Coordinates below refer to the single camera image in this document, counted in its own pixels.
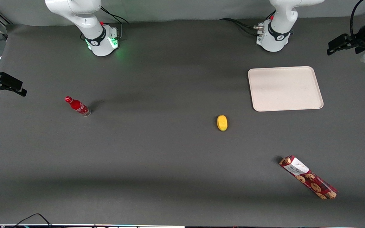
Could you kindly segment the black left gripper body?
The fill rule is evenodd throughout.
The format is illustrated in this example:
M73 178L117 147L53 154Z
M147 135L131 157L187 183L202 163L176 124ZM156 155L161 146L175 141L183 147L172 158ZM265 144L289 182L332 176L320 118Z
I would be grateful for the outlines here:
M354 48L356 54L360 54L365 51L365 24L359 29L357 33L353 30L354 22L351 19L349 21L349 32L350 35L347 38L349 42L347 45L348 49Z

